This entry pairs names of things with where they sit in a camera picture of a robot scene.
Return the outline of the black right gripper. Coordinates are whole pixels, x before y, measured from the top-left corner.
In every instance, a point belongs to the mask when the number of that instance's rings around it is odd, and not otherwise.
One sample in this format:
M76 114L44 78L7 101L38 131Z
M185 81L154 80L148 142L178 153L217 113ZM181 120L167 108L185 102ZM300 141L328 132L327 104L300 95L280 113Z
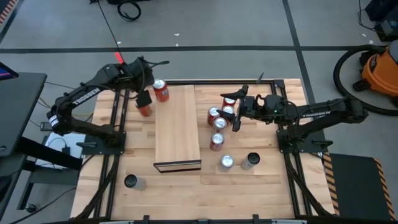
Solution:
M220 96L231 100L239 99L239 106L236 115L223 110L217 110L222 118L228 123L232 123L232 132L238 132L241 127L241 118L246 117L257 121L265 121L262 112L262 106L259 105L258 99L263 99L262 95L247 96L249 86L243 85L241 89L234 93L223 93Z

